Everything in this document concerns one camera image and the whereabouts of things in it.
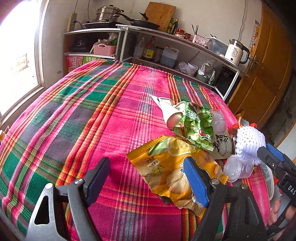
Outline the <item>right hand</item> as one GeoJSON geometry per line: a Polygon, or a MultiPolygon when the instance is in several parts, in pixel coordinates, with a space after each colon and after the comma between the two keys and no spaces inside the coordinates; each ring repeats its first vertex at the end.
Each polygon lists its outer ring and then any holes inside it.
{"type": "MultiPolygon", "coordinates": [[[[274,202],[274,206],[270,211],[270,215],[269,218],[267,220],[267,225],[271,226],[273,225],[277,219],[278,219],[278,211],[280,209],[280,203],[281,203],[281,197],[279,197],[275,202],[274,202]]],[[[285,218],[288,221],[291,221],[293,216],[295,214],[295,207],[293,206],[289,206],[288,209],[286,210],[285,213],[285,218]]],[[[277,234],[275,234],[273,236],[273,240],[278,240],[280,238],[280,236],[283,234],[284,230],[282,230],[281,232],[278,232],[277,234]]]]}

